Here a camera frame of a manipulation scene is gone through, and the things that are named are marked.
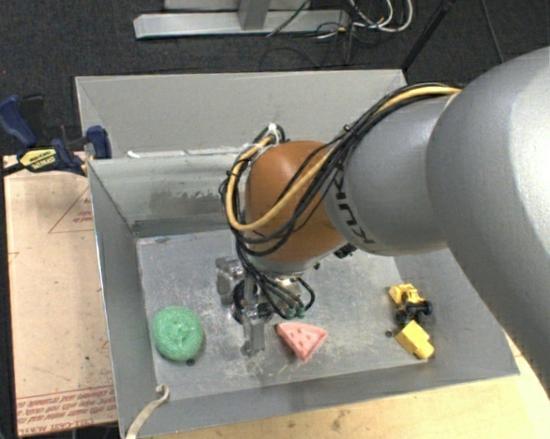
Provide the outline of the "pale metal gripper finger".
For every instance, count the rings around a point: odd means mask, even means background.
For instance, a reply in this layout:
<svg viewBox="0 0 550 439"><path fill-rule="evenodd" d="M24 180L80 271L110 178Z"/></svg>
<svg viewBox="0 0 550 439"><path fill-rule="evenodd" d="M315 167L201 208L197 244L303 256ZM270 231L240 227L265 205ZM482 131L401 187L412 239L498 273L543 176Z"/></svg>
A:
<svg viewBox="0 0 550 439"><path fill-rule="evenodd" d="M248 357L255 355L254 341L253 341L253 328L248 320L244 320L242 323L244 329L244 343L241 347L241 353Z"/></svg>
<svg viewBox="0 0 550 439"><path fill-rule="evenodd" d="M252 318L251 328L252 328L253 351L260 352L265 348L265 341L264 341L265 327L262 322L262 319L259 317Z"/></svg>

